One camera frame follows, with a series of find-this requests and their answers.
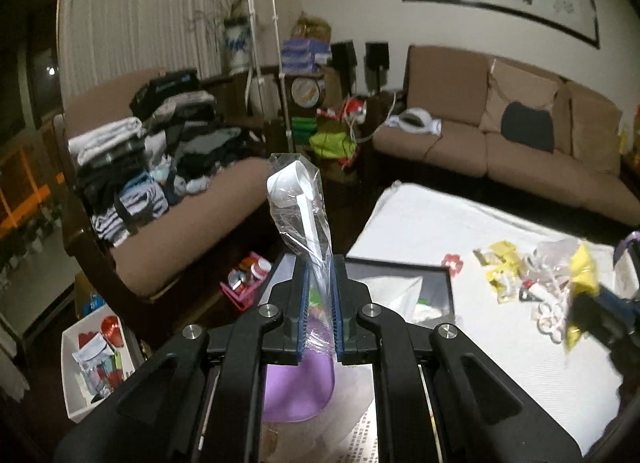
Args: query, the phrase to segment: striped curtain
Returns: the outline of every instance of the striped curtain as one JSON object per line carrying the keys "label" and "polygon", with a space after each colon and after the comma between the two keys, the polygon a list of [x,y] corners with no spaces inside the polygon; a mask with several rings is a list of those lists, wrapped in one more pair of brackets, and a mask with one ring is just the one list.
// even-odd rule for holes
{"label": "striped curtain", "polygon": [[195,67],[201,78],[219,74],[222,34],[198,19],[216,8],[214,0],[58,0],[63,104],[110,78],[149,67]]}

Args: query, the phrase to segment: couch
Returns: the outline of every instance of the couch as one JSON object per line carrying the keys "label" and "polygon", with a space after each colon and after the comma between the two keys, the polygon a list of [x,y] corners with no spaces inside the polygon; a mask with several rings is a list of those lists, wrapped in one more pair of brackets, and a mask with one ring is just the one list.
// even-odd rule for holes
{"label": "couch", "polygon": [[[496,64],[511,72],[502,87],[520,90],[523,99],[532,93],[527,86],[517,85],[521,76],[532,85],[544,82],[549,87],[552,82],[555,95],[547,109],[553,122],[553,152],[510,141],[499,127],[485,125],[495,97]],[[442,135],[410,134],[382,126],[372,142],[383,157],[471,178],[488,177],[568,207],[630,226],[640,224],[640,202],[619,178],[622,112],[601,94],[513,60],[455,48],[411,46],[401,96],[407,107],[421,107],[441,118]],[[369,111],[367,118],[373,120],[369,125],[383,122],[387,108],[383,105]]]}
{"label": "couch", "polygon": [[[218,283],[226,279],[228,270],[250,250],[264,253],[278,237],[266,203],[270,167],[261,157],[224,170],[205,192],[187,196],[117,248],[95,235],[91,210],[74,190],[75,168],[66,142],[130,116],[133,94],[161,74],[160,69],[149,69],[105,82],[69,100],[64,115],[54,119],[58,154],[70,189],[63,213],[65,250],[78,260],[114,312],[152,347],[199,320],[210,306],[220,306],[225,298]],[[235,317],[222,317],[222,321]]]}

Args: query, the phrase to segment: pile of clothes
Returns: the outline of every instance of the pile of clothes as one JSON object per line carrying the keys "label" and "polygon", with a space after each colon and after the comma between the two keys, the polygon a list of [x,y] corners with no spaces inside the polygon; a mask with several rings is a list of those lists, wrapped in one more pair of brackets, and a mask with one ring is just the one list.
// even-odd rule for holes
{"label": "pile of clothes", "polygon": [[[171,86],[167,94],[176,93],[175,82]],[[199,82],[156,96],[151,112],[145,93],[152,91],[147,85],[136,94],[132,117],[68,141],[77,167],[74,189],[92,209],[98,237],[114,247],[185,196],[206,191],[212,176],[250,155],[241,130],[223,127],[215,97]]]}

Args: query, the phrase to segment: black picture frame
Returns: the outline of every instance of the black picture frame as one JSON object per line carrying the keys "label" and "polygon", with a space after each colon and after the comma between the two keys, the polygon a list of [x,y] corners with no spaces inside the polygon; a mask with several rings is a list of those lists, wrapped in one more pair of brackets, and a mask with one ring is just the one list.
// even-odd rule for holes
{"label": "black picture frame", "polygon": [[562,31],[568,35],[571,35],[578,40],[581,40],[587,44],[590,44],[596,49],[600,49],[600,27],[598,25],[598,15],[596,10],[596,2],[595,0],[591,1],[591,7],[593,8],[593,25],[595,38],[590,38],[587,35],[584,35],[572,28],[564,26],[563,24],[558,24],[552,20],[546,19],[544,17],[537,16],[532,13],[527,13],[523,10],[516,10],[515,8],[509,8],[508,6],[499,6],[497,4],[492,4],[490,2],[483,2],[479,0],[402,0],[403,2],[438,2],[441,4],[454,4],[457,6],[467,6],[470,8],[483,8],[485,10],[493,10],[498,11],[500,13],[507,13],[509,15],[515,15],[521,18],[525,18],[527,20],[532,20],[533,22],[537,22],[539,24],[543,24],[544,26],[551,27],[553,29],[557,29],[558,31]]}

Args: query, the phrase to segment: blue and white vase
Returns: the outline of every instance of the blue and white vase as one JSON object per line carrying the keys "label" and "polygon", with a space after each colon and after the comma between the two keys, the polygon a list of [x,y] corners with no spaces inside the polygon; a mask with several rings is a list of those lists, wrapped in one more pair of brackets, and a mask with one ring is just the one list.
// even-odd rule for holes
{"label": "blue and white vase", "polygon": [[225,49],[229,74],[234,75],[251,68],[251,31],[247,17],[224,21]]}

